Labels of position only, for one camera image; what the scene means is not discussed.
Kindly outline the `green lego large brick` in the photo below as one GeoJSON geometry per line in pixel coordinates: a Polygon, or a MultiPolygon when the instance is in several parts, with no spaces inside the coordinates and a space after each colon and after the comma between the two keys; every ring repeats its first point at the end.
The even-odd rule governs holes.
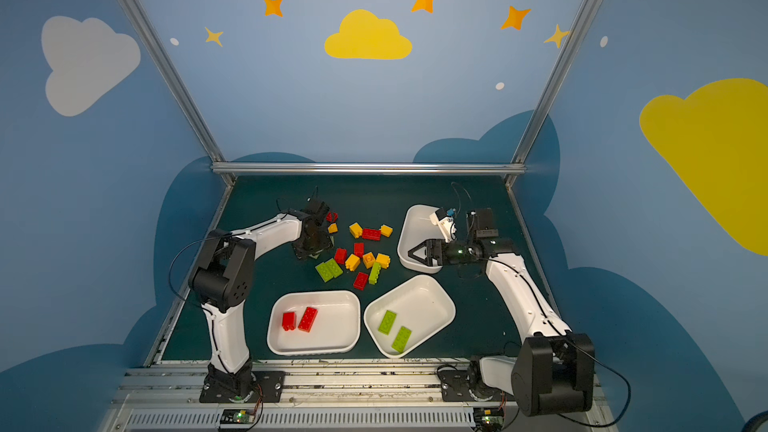
{"type": "Polygon", "coordinates": [[[343,275],[343,270],[335,259],[317,264],[315,270],[324,283],[343,275]]]}

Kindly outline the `green lego brick long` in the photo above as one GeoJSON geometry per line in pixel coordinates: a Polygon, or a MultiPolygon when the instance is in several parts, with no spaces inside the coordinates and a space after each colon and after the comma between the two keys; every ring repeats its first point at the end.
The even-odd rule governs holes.
{"type": "Polygon", "coordinates": [[[378,326],[378,331],[384,335],[388,335],[394,326],[396,318],[397,314],[395,312],[386,310],[378,326]]]}

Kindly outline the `red lego brick long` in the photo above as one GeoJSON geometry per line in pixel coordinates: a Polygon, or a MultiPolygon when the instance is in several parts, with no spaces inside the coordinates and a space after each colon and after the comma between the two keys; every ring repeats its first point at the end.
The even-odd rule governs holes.
{"type": "Polygon", "coordinates": [[[314,322],[318,316],[318,309],[315,307],[307,307],[299,321],[298,329],[302,332],[309,333],[312,330],[314,322]]]}

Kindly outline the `red lego brick small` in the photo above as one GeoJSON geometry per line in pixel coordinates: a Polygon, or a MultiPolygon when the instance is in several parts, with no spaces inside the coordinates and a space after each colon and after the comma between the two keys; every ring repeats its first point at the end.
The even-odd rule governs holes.
{"type": "Polygon", "coordinates": [[[284,331],[293,331],[296,328],[296,313],[294,311],[282,314],[281,326],[284,331]]]}

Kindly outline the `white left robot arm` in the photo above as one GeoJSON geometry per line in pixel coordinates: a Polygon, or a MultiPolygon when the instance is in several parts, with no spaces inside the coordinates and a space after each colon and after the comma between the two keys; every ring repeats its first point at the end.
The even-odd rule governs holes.
{"type": "Polygon", "coordinates": [[[244,304],[253,291],[255,261],[288,243],[299,260],[330,249],[329,213],[326,202],[310,198],[304,208],[288,209],[256,225],[208,233],[188,280],[204,311],[211,344],[202,403],[253,399],[258,387],[246,343],[244,304]]]}

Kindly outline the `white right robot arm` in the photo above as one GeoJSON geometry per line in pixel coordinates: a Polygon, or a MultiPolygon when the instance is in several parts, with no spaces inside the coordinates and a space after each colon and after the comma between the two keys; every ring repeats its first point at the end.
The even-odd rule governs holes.
{"type": "Polygon", "coordinates": [[[467,236],[456,236],[453,209],[414,205],[406,213],[398,242],[401,264],[436,273],[448,265],[478,264],[498,290],[521,340],[516,358],[485,356],[467,372],[468,389],[489,400],[511,395],[527,417],[586,412],[594,394],[595,348],[571,328],[535,285],[511,239],[500,235],[491,209],[466,215],[467,236]]]}

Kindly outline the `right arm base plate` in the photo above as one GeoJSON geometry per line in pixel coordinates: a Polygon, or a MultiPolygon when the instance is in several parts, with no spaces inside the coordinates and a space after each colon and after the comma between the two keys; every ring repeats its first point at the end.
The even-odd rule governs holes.
{"type": "Polygon", "coordinates": [[[474,368],[441,367],[436,370],[444,402],[500,402],[502,391],[487,386],[474,368]]]}

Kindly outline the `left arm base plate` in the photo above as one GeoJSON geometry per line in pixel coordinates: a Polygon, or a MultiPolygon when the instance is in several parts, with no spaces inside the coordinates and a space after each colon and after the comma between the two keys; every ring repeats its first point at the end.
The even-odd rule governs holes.
{"type": "Polygon", "coordinates": [[[255,404],[259,399],[267,404],[281,400],[286,373],[283,371],[252,371],[248,381],[230,374],[209,373],[199,396],[200,403],[255,404]]]}

